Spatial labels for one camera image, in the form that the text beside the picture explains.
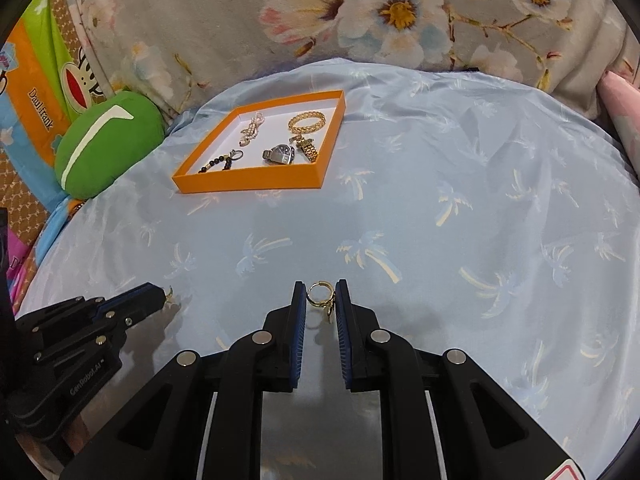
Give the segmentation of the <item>gold hoop earring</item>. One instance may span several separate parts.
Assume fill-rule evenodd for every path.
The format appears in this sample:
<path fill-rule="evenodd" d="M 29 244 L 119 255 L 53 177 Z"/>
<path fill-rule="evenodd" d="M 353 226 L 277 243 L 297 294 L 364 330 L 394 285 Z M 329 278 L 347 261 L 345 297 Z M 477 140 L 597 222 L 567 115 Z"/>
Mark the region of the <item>gold hoop earring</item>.
<path fill-rule="evenodd" d="M 175 303 L 174 290 L 171 286 L 168 289 L 165 289 L 165 304 L 166 306 L 170 306 Z"/>
<path fill-rule="evenodd" d="M 320 310 L 331 322 L 335 306 L 335 289 L 328 281 L 316 281 L 307 289 L 306 298 L 311 307 Z"/>

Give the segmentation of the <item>gold wrist watch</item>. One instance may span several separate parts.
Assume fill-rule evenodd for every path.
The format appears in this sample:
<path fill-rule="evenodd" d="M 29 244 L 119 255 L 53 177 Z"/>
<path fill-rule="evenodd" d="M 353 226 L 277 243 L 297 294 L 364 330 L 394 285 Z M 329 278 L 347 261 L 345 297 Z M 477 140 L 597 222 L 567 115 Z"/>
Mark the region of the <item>gold wrist watch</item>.
<path fill-rule="evenodd" d="M 318 151 L 311 139 L 305 138 L 302 134 L 296 134 L 296 136 L 288 139 L 288 143 L 294 145 L 301 151 L 308 162 L 313 164 L 317 160 Z"/>

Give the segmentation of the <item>green plush pillow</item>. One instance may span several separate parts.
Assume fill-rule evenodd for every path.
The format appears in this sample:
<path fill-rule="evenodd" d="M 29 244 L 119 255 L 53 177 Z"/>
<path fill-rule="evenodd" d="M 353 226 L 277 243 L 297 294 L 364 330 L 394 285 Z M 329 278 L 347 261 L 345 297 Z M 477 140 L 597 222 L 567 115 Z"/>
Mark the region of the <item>green plush pillow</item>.
<path fill-rule="evenodd" d="M 77 118 L 58 144 L 54 174 L 75 200 L 97 196 L 164 140 L 163 116 L 145 96 L 123 91 Z"/>

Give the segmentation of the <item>light blue palm-print sheet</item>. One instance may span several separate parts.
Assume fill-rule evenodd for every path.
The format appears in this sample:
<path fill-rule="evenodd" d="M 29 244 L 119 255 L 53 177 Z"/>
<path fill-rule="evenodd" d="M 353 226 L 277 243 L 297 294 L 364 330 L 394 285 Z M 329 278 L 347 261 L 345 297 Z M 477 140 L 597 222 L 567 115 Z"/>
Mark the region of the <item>light blue palm-print sheet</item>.
<path fill-rule="evenodd" d="M 172 174 L 235 107 L 341 90 L 316 190 L 180 193 Z M 480 74 L 333 61 L 215 96 L 85 203 L 22 309 L 151 282 L 175 299 L 130 330 L 84 411 L 99 430 L 176 353 L 211 354 L 345 280 L 416 348 L 464 350 L 600 476 L 639 417 L 639 183 L 620 146 L 544 93 Z"/>

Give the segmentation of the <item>orange cardboard tray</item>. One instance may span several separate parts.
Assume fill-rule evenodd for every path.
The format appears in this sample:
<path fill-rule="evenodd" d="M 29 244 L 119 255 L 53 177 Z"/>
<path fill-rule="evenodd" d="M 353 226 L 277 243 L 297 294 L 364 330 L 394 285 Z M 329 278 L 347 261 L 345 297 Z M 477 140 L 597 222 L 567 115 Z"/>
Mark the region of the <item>orange cardboard tray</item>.
<path fill-rule="evenodd" d="M 240 132 L 261 112 L 264 123 L 245 148 Z M 345 93 L 331 90 L 304 93 L 243 105 L 232 110 L 204 136 L 172 175 L 180 192 L 231 192 L 321 188 L 346 112 Z M 312 164 L 288 139 L 302 134 L 314 142 L 318 158 Z M 268 164 L 262 152 L 277 144 L 295 148 L 291 165 Z"/>

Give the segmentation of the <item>pearl and gold brooch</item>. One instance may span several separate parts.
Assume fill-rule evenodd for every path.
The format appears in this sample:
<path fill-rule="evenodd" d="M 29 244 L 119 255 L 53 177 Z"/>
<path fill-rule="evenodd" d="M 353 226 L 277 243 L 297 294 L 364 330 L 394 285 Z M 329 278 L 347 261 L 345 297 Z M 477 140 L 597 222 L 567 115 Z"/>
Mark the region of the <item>pearl and gold brooch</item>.
<path fill-rule="evenodd" d="M 257 112 L 248 125 L 240 132 L 239 147 L 245 148 L 258 135 L 259 127 L 264 123 L 265 117 L 261 112 Z"/>

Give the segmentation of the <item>orange cartoon print cushion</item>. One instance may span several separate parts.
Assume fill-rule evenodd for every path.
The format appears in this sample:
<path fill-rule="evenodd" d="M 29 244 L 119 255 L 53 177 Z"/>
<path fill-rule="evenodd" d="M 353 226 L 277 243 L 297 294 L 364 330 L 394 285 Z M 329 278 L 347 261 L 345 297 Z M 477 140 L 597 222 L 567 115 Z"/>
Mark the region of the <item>orange cartoon print cushion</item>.
<path fill-rule="evenodd" d="M 58 144 L 104 100 L 89 46 L 72 0 L 32 0 L 1 48 L 1 206 L 12 272 L 65 200 L 54 174 Z"/>

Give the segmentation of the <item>grey floral blanket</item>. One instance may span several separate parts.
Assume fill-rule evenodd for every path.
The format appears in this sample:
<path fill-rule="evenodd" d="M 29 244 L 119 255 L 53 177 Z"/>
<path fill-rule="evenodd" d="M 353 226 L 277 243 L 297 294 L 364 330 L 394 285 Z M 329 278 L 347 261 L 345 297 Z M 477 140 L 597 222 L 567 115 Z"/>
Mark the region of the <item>grey floral blanket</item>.
<path fill-rule="evenodd" d="M 465 70 L 597 114 L 606 72 L 639 80 L 639 43 L 612 0 L 67 0 L 106 94 L 168 116 L 238 82 L 326 58 Z"/>

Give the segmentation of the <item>pink pillow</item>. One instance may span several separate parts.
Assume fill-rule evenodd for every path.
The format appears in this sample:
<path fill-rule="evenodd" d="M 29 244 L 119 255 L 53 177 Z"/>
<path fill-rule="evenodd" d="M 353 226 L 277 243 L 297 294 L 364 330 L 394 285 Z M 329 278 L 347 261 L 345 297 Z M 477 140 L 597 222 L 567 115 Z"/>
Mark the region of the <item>pink pillow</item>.
<path fill-rule="evenodd" d="M 636 172 L 640 162 L 639 90 L 613 72 L 606 72 L 598 83 L 600 98 L 610 115 L 625 152 Z"/>

